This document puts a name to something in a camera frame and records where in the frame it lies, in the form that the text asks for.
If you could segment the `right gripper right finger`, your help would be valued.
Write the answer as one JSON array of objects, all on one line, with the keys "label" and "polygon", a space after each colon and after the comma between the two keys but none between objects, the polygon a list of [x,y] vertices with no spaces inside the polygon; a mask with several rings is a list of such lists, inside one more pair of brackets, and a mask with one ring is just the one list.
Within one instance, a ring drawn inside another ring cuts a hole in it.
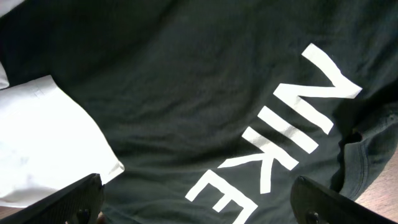
[{"label": "right gripper right finger", "polygon": [[290,204],[298,224],[397,224],[304,176],[296,178]]}]

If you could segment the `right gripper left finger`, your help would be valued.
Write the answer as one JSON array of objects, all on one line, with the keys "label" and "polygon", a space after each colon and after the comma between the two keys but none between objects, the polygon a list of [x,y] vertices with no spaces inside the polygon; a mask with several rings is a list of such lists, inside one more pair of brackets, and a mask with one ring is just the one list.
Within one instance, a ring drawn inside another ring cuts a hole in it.
[{"label": "right gripper left finger", "polygon": [[96,224],[103,202],[101,177],[90,174],[1,219],[1,224]]}]

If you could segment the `white t-shirt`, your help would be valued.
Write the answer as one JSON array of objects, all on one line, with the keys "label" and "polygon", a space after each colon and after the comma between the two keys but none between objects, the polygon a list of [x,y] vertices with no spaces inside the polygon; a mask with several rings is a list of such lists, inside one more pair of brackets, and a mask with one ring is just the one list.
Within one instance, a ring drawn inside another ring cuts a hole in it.
[{"label": "white t-shirt", "polygon": [[124,172],[84,95],[114,52],[106,1],[1,2],[1,205],[26,208],[89,174]]}]

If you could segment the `black Nike t-shirt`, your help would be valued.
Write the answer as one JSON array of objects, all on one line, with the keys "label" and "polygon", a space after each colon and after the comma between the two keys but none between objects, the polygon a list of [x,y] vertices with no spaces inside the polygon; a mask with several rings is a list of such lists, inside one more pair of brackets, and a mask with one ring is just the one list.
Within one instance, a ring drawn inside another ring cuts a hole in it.
[{"label": "black Nike t-shirt", "polygon": [[24,1],[1,63],[102,130],[106,223],[295,223],[298,176],[356,200],[397,148],[396,1]]}]

